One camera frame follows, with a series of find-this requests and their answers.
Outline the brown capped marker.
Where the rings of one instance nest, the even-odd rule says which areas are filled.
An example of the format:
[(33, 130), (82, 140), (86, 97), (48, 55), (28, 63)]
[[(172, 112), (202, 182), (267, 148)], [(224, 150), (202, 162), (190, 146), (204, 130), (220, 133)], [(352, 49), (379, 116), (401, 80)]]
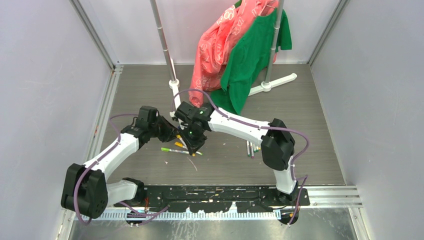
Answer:
[(246, 141), (246, 151), (247, 151), (247, 156), (251, 157), (252, 154), (251, 154), (251, 148), (250, 148), (250, 142), (249, 141)]

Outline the blue capped marker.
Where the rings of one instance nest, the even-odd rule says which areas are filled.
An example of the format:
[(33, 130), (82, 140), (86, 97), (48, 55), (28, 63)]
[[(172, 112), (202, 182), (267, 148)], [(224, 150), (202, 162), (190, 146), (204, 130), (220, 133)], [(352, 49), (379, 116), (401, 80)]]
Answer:
[(253, 159), (255, 157), (254, 156), (255, 149), (254, 149), (254, 145), (251, 142), (249, 142), (249, 150), (250, 150), (250, 157)]

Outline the yellow capped marker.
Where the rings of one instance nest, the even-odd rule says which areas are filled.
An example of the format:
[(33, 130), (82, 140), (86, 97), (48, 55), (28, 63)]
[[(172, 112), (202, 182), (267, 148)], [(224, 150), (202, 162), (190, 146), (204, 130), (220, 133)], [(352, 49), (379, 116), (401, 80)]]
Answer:
[(184, 140), (183, 140), (183, 138), (178, 134), (177, 136), (176, 136), (178, 139), (179, 139), (179, 141), (181, 142), (181, 144), (182, 144), (182, 146), (183, 146), (183, 148), (184, 149), (186, 149), (186, 150), (188, 150), (188, 146), (186, 145), (186, 143), (184, 142)]

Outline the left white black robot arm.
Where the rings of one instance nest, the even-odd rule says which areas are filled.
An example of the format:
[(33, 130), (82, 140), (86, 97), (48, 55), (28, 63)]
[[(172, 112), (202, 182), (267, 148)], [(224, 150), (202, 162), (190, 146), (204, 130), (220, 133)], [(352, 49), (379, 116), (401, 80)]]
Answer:
[(83, 216), (97, 219), (108, 206), (115, 204), (135, 207), (145, 203), (147, 193), (142, 181), (125, 177), (107, 183), (111, 174), (132, 154), (151, 139), (163, 143), (173, 141), (178, 128), (172, 125), (157, 108), (142, 106), (132, 114), (131, 124), (117, 134), (117, 138), (101, 153), (83, 164), (73, 163), (66, 171), (60, 205)]

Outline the orange capped marker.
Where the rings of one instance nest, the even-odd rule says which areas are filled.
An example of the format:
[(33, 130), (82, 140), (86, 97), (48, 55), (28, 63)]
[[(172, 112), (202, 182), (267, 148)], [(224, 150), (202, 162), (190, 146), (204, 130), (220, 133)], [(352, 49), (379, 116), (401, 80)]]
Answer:
[[(188, 148), (184, 145), (184, 144), (182, 144), (181, 142), (175, 142), (174, 143), (174, 145), (175, 146), (178, 146), (178, 147), (180, 147), (180, 148), (183, 148), (183, 149), (185, 149), (185, 150), (188, 150)], [(193, 154), (193, 156), (194, 155), (200, 155), (200, 156), (202, 156), (203, 155), (203, 153), (202, 152), (199, 152), (199, 151), (196, 151), (194, 154)]]

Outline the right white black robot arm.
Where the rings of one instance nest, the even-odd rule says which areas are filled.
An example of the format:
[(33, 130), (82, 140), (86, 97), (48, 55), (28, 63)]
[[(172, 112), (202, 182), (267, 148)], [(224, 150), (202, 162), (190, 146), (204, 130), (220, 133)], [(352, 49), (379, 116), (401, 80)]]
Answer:
[(297, 199), (298, 184), (290, 169), (296, 142), (280, 119), (258, 121), (210, 103), (195, 107), (185, 101), (169, 114), (181, 124), (179, 134), (192, 153), (205, 144), (206, 131), (228, 134), (260, 146), (264, 164), (274, 172), (279, 202), (288, 206)]

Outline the light green capped marker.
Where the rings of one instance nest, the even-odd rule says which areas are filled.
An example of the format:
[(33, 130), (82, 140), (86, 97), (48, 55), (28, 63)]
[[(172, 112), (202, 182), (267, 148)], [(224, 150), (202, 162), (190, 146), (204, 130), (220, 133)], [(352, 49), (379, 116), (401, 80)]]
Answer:
[(190, 155), (190, 153), (186, 150), (171, 149), (171, 148), (166, 148), (166, 147), (162, 147), (161, 151), (162, 152), (170, 152), (170, 153), (179, 153), (179, 154)]

